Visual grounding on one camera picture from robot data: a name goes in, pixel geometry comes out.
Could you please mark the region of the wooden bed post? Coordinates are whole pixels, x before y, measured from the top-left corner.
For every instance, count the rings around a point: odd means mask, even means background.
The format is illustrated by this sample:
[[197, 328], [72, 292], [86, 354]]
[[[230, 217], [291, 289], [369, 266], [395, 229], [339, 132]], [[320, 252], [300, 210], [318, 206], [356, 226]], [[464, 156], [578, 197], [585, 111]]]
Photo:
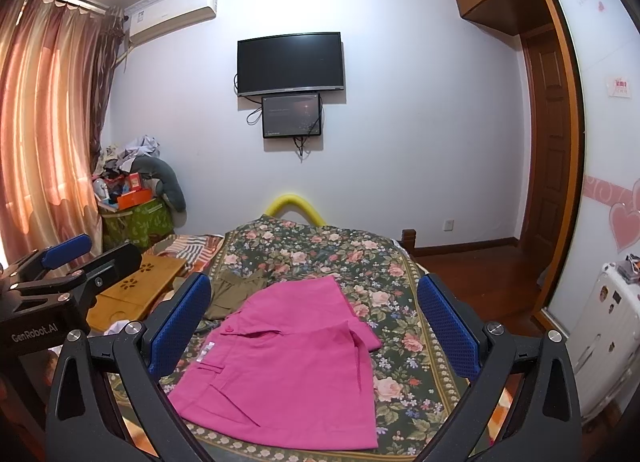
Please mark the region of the wooden bed post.
[[401, 232], [400, 244], [410, 255], [413, 255], [416, 249], [416, 230], [404, 229]]

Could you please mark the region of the white sliding wardrobe door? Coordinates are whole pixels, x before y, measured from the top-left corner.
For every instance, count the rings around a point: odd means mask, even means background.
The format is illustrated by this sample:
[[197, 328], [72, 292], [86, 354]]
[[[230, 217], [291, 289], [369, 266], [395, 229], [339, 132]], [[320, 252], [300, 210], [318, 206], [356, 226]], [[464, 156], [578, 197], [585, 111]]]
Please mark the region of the white sliding wardrobe door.
[[577, 325], [601, 267], [639, 251], [639, 31], [622, 0], [555, 0], [573, 45], [584, 116], [582, 192], [546, 314]]

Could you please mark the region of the yellow foam bed guard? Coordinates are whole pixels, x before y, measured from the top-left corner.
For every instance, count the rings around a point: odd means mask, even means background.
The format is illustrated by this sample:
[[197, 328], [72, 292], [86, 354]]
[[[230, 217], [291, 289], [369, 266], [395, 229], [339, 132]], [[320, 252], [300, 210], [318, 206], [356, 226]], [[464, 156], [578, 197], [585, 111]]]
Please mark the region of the yellow foam bed guard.
[[277, 217], [286, 209], [296, 210], [309, 224], [317, 227], [326, 226], [326, 221], [320, 213], [306, 199], [295, 193], [285, 193], [274, 199], [265, 209], [265, 215]]

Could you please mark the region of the grey plush toy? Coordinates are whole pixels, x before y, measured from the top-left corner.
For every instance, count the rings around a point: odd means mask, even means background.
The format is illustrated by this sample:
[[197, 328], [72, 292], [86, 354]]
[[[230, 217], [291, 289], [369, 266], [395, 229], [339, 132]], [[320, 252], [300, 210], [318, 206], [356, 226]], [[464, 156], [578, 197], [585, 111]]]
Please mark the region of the grey plush toy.
[[156, 157], [137, 156], [132, 163], [131, 172], [155, 181], [155, 193], [163, 198], [175, 212], [186, 211], [186, 199], [177, 175], [168, 163]]

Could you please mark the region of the pink orange curtain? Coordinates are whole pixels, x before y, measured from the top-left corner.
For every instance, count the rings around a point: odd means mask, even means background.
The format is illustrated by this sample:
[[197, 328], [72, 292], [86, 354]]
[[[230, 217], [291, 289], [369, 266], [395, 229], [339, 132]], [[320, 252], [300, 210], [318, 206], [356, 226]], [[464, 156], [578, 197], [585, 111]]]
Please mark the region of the pink orange curtain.
[[55, 0], [1, 7], [1, 243], [9, 262], [77, 235], [102, 248], [92, 175], [124, 14]]

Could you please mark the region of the brown wooden door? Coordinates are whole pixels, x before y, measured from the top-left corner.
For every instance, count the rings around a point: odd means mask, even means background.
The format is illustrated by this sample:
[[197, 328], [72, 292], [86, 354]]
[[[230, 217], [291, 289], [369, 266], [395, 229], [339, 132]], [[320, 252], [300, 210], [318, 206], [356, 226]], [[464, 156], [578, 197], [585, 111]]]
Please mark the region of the brown wooden door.
[[532, 159], [521, 245], [539, 269], [558, 243], [570, 170], [570, 103], [558, 37], [552, 30], [524, 40], [530, 104]]

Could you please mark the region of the pink shorts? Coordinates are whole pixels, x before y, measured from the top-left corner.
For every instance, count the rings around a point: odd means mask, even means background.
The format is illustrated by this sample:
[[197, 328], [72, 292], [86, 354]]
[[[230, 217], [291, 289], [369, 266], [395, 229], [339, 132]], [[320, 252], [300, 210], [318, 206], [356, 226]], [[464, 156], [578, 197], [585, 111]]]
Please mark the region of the pink shorts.
[[333, 277], [277, 282], [209, 334], [168, 398], [182, 419], [246, 442], [374, 449], [381, 345]]

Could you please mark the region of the olive green pants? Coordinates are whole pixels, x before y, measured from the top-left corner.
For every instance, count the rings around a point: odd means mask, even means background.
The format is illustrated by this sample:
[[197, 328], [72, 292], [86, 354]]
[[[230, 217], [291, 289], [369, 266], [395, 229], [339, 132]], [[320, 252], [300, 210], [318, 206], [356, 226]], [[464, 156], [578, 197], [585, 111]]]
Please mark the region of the olive green pants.
[[212, 281], [212, 300], [204, 313], [207, 320], [221, 320], [236, 312], [244, 302], [267, 286], [268, 277], [259, 269], [248, 277], [223, 271]]

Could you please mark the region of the white air conditioner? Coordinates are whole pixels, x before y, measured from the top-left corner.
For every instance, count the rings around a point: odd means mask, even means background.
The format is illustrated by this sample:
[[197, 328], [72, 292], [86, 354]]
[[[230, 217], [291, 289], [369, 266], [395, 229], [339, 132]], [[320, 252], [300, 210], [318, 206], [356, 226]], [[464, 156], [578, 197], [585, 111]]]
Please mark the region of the white air conditioner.
[[159, 0], [129, 15], [130, 48], [207, 22], [217, 15], [217, 0]]

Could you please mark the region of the striped patchwork blanket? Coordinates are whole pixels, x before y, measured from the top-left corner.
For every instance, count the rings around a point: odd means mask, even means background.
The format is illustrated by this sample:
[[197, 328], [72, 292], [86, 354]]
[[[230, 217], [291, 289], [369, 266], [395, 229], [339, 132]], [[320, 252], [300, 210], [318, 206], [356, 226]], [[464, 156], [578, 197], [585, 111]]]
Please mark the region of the striped patchwork blanket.
[[224, 244], [221, 235], [169, 235], [152, 245], [144, 255], [170, 257], [183, 261], [178, 276], [207, 273], [213, 259]]

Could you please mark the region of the green fabric storage box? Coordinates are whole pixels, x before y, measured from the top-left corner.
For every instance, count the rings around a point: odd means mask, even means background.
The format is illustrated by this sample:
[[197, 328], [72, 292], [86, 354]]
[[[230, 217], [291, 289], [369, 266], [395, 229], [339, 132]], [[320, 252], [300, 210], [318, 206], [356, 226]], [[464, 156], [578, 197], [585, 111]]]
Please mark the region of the green fabric storage box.
[[156, 198], [125, 211], [102, 212], [101, 217], [104, 250], [130, 242], [144, 252], [174, 232], [168, 206]]

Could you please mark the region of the small black wall monitor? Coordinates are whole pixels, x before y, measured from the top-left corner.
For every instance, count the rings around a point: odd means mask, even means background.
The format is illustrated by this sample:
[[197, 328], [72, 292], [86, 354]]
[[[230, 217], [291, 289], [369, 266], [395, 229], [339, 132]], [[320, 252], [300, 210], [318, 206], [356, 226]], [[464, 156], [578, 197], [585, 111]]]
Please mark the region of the small black wall monitor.
[[322, 133], [319, 93], [262, 97], [262, 137], [316, 137]]

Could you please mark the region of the orange box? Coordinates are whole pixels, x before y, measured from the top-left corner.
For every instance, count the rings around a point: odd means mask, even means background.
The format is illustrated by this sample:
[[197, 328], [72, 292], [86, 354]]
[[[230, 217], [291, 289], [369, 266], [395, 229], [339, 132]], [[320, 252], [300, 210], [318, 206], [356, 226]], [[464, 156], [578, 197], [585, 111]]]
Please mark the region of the orange box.
[[128, 191], [117, 198], [117, 206], [119, 211], [125, 211], [137, 205], [147, 203], [153, 199], [153, 192], [149, 188], [141, 188], [134, 191]]

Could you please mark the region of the black wall television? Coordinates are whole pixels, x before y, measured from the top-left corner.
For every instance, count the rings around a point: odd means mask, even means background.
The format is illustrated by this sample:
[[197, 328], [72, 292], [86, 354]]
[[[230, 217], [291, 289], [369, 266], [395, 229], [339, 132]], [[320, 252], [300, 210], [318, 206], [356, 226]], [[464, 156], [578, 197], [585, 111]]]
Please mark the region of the black wall television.
[[236, 48], [236, 92], [257, 96], [286, 92], [344, 91], [339, 32], [280, 34], [241, 40]]

